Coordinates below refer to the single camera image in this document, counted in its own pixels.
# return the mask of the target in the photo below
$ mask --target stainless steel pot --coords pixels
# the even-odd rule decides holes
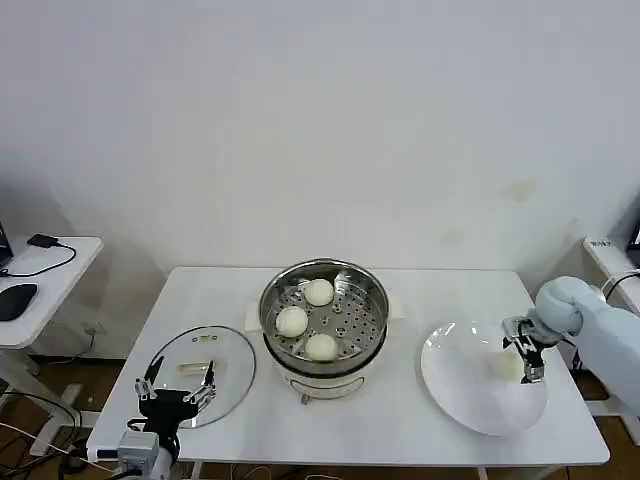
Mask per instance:
[[[323,278],[334,286],[333,301],[314,307],[304,298],[305,284]],[[297,338],[276,331],[276,317],[291,305],[306,310],[307,330]],[[386,337],[389,299],[370,272],[331,258],[293,265],[280,272],[264,289],[259,303],[260,323],[270,353],[284,367],[312,378],[336,378],[364,367],[378,353]],[[306,340],[326,333],[338,342],[338,358],[313,361],[305,355]]]

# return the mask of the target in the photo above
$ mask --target floor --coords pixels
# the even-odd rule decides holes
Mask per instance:
[[[106,402],[111,387],[118,377],[120,367],[117,365],[47,365],[42,369],[40,379],[57,393],[61,393],[65,385],[73,382],[82,383],[84,389],[76,401],[76,406],[84,410],[100,410]],[[587,372],[578,372],[576,383],[580,387],[583,396],[588,400],[606,398],[606,392],[602,385]],[[10,401],[0,413],[0,421],[10,423],[26,431],[35,433],[46,421],[46,414],[42,409],[33,404],[29,399],[16,398]],[[611,460],[597,467],[570,467],[562,469],[549,476],[549,480],[636,480],[640,478],[640,450],[634,447],[624,426],[617,418],[600,418],[597,424],[602,432],[609,449]],[[63,431],[57,441],[62,442],[69,434]],[[24,455],[25,443],[15,440],[20,435],[8,429],[0,429],[0,478],[8,478],[3,475],[17,465],[19,461],[25,463],[31,457]],[[34,468],[28,475],[29,480],[49,480],[58,478],[59,457]],[[235,468],[233,479],[238,480],[269,480],[264,470],[257,470],[252,475],[247,473],[252,465],[238,465]],[[190,465],[182,465],[183,472],[187,474]],[[369,468],[369,467],[301,467],[291,465],[269,466],[273,480],[304,480],[310,474],[323,474],[340,477],[343,480],[385,479],[385,480],[476,480],[475,469],[444,469],[444,468]],[[509,473],[504,469],[490,469],[490,480],[505,478]],[[93,467],[85,471],[68,476],[66,478],[76,480],[104,480],[109,475]],[[203,466],[202,478],[206,479],[231,479],[230,465],[206,464]],[[26,480],[26,473],[21,473],[13,478]]]

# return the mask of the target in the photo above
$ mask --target white bun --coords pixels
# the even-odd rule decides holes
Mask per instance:
[[[338,356],[338,342],[331,335],[319,333],[307,341],[304,351],[311,360],[329,362]]]
[[[333,285],[322,278],[312,280],[304,286],[304,298],[314,307],[327,305],[333,300]]]
[[[307,325],[307,312],[300,307],[287,307],[276,317],[276,330],[283,337],[299,337],[307,329]]]

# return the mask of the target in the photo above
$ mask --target electrical outlet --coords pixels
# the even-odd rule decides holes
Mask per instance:
[[[107,333],[100,322],[82,322],[80,325],[87,335],[106,335]]]

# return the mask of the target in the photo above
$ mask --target glass lid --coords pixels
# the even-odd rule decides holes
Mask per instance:
[[[178,335],[155,355],[164,357],[153,382],[155,389],[195,391],[203,385],[213,361],[216,396],[198,416],[180,428],[197,428],[225,417],[249,392],[256,373],[253,346],[240,332],[223,326],[197,327]]]

